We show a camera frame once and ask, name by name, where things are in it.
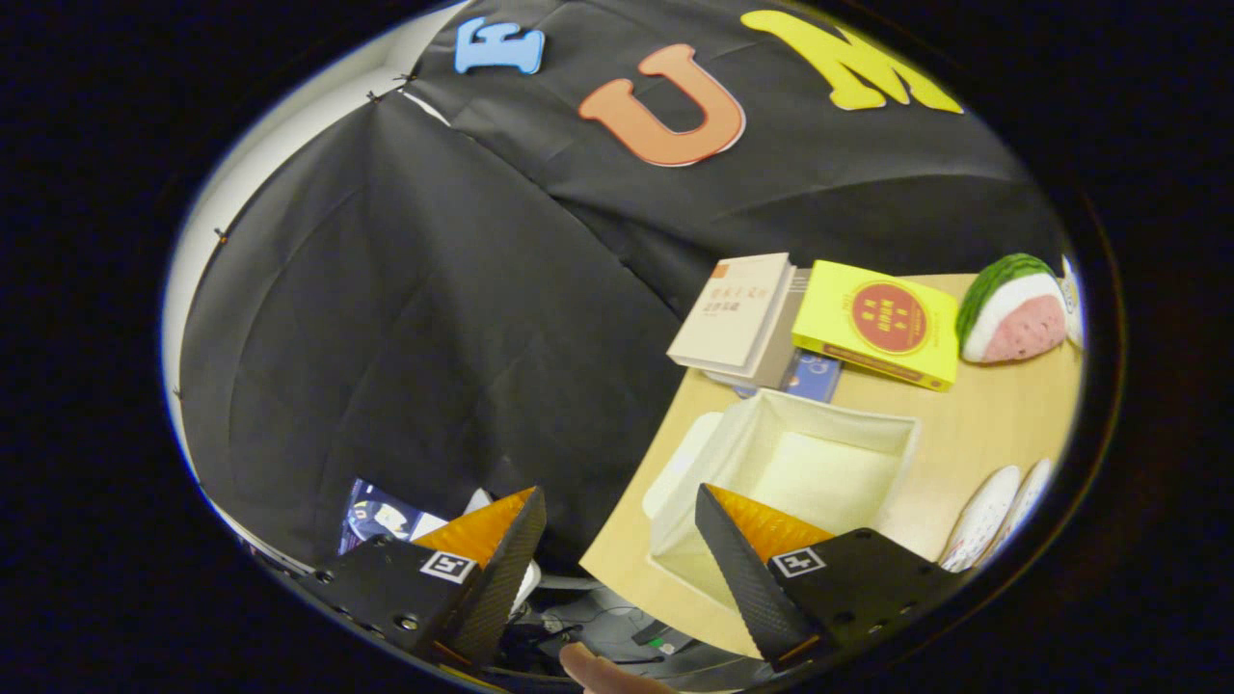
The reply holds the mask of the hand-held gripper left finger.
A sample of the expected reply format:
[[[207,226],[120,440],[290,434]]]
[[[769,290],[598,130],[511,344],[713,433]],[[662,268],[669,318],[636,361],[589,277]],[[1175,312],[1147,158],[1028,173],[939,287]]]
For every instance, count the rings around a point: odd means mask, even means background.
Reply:
[[[544,491],[533,485],[410,542],[366,540],[296,584],[379,643],[479,668],[496,654],[545,526]]]

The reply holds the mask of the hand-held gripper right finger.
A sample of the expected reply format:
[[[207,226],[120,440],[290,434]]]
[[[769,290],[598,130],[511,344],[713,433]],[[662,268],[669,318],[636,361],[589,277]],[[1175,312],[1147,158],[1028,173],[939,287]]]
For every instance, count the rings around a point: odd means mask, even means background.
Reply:
[[[777,673],[903,629],[967,578],[871,527],[830,533],[711,483],[694,522]]]

